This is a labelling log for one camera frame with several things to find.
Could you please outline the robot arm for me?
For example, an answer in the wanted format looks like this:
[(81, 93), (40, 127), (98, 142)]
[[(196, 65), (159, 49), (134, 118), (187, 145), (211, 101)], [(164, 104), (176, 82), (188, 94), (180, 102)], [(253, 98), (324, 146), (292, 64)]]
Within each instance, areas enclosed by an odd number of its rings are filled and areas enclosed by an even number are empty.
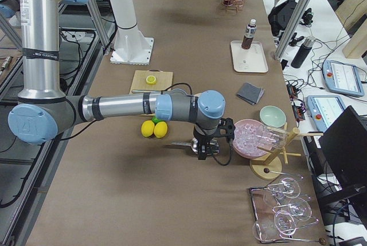
[(11, 18), (19, 11), (19, 0), (1, 0), (1, 15)]

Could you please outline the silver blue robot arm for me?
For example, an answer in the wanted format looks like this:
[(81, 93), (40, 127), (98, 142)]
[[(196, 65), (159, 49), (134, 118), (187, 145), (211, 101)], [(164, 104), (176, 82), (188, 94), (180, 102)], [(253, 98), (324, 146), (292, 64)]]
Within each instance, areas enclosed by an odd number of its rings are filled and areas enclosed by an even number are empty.
[(199, 96), (176, 89), (110, 97), (67, 96), (60, 88), (59, 12), (61, 2), (88, 0), (19, 0), (24, 88), (10, 111), (12, 133), (30, 144), (41, 144), (84, 122), (113, 116), (154, 114), (160, 121), (194, 124), (200, 160), (217, 150), (216, 138), (232, 143), (235, 125), (224, 118), (225, 99), (214, 90)]

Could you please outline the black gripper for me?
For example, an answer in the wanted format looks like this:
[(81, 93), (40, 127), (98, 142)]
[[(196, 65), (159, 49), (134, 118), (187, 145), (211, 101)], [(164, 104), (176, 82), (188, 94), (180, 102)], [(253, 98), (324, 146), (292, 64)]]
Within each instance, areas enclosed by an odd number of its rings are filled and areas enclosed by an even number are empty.
[(206, 160), (206, 146), (209, 146), (209, 154), (218, 154), (220, 147), (217, 142), (211, 142), (214, 138), (226, 138), (227, 143), (233, 145), (235, 138), (235, 124), (232, 118), (220, 118), (215, 120), (214, 127), (204, 128), (198, 123), (194, 125), (193, 136), (198, 141), (198, 159)]

